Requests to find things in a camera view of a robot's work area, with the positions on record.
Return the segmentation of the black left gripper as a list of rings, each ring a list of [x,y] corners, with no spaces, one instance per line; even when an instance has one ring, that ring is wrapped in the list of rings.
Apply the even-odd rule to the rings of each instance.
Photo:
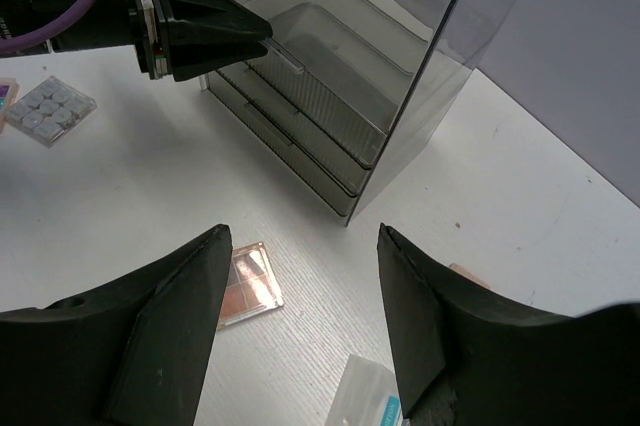
[[[124,0],[139,67],[152,80],[183,82],[267,54],[271,25],[234,0]]]

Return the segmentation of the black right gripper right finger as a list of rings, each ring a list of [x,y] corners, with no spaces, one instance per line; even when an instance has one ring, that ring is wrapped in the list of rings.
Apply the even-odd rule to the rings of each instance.
[[[513,301],[390,226],[377,243],[387,331],[413,425],[635,425],[639,307],[578,317]]]

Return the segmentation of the white cotton pad pack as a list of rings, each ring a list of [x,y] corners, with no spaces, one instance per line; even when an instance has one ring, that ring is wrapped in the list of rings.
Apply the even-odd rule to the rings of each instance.
[[[403,414],[393,371],[351,354],[331,404],[326,426],[396,426]]]

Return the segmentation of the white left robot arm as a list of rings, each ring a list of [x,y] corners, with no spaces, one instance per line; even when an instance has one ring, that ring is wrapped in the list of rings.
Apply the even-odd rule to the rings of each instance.
[[[2,57],[131,45],[152,79],[262,57],[272,34],[234,0],[1,0]]]

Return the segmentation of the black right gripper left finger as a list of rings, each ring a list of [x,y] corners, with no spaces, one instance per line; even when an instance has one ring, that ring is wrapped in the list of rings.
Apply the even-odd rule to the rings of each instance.
[[[217,225],[45,308],[1,315],[5,425],[190,425],[231,265]]]

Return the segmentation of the clear smoky makeup organizer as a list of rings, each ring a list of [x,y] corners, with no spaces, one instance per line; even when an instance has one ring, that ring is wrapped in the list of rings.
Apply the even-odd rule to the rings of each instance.
[[[236,0],[263,57],[208,89],[340,218],[426,146],[515,0]]]

